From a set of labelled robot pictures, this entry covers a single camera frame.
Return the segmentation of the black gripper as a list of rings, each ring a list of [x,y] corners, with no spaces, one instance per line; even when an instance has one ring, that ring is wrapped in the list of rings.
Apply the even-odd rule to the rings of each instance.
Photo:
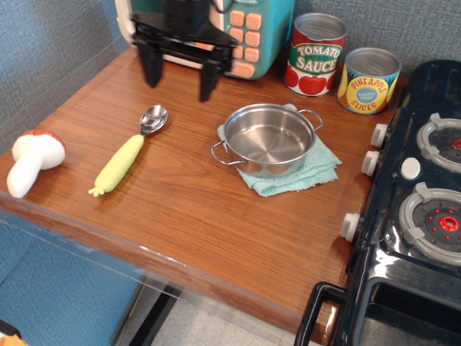
[[[164,56],[202,64],[200,101],[209,100],[220,70],[233,67],[236,40],[210,20],[211,1],[164,1],[157,12],[133,12],[133,42],[146,82],[155,87],[163,75]]]

